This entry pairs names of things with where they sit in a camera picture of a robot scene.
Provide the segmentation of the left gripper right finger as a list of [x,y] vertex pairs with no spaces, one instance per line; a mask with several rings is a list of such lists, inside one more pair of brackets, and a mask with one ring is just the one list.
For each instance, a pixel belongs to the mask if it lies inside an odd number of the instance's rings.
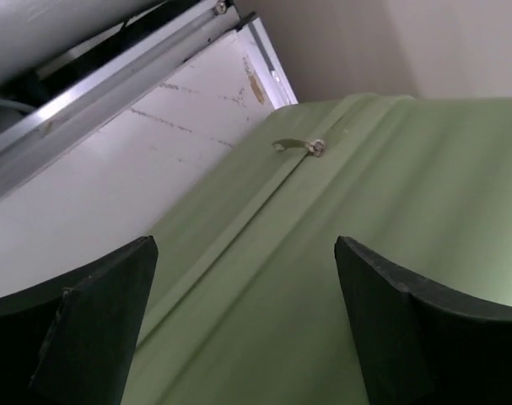
[[337,272],[372,404],[512,404],[512,306],[401,267],[349,237]]

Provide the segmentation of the green hard-shell suitcase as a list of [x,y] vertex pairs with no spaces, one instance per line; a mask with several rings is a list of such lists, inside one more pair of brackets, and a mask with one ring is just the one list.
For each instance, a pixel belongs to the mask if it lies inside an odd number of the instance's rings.
[[512,306],[512,99],[284,107],[152,233],[125,404],[365,404],[334,245]]

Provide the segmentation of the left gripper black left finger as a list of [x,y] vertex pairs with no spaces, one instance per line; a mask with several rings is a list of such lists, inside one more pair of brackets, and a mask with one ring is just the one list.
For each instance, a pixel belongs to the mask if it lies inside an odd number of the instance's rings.
[[0,404],[118,404],[158,261],[151,236],[0,298]]

